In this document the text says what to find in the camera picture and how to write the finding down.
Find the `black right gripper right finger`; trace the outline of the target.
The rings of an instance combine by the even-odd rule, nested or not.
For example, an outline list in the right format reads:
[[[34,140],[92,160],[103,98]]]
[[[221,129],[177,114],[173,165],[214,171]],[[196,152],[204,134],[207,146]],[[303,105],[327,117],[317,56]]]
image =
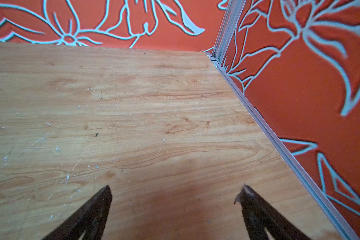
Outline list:
[[[235,203],[242,206],[242,216],[251,240],[268,240],[268,234],[275,240],[309,239],[248,185],[243,185]]]

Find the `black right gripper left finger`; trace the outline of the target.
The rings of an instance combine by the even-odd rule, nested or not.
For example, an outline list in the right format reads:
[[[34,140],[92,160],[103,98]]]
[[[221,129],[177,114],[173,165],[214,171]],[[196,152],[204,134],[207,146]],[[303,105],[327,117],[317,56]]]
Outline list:
[[[110,186],[103,187],[44,239],[100,240],[104,234],[112,199]]]

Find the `aluminium frame rails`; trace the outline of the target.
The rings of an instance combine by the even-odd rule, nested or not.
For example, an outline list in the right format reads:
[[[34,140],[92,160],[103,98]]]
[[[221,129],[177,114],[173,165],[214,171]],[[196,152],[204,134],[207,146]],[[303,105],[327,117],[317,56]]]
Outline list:
[[[295,156],[286,148],[283,142],[277,137],[274,131],[266,123],[264,118],[260,115],[258,110],[249,102],[249,100],[240,91],[238,86],[233,82],[231,77],[227,74],[224,68],[224,56],[227,53],[231,37],[235,32],[236,24],[239,21],[241,12],[245,6],[246,1],[221,1],[218,4],[219,9],[225,10],[221,27],[211,54],[208,54],[209,58],[214,62],[214,65],[222,74],[224,79],[229,83],[237,97],[242,104],[246,107],[250,115],[274,145],[275,149],[279,152],[286,164],[291,168],[294,174],[297,176],[300,183],[313,197],[313,199],[320,206],[324,214],[334,225],[339,235],[344,240],[358,240],[351,226],[347,223],[344,217],[339,213],[335,206],[330,202],[327,195],[320,190],[313,179],[308,175],[304,168],[298,163]]]

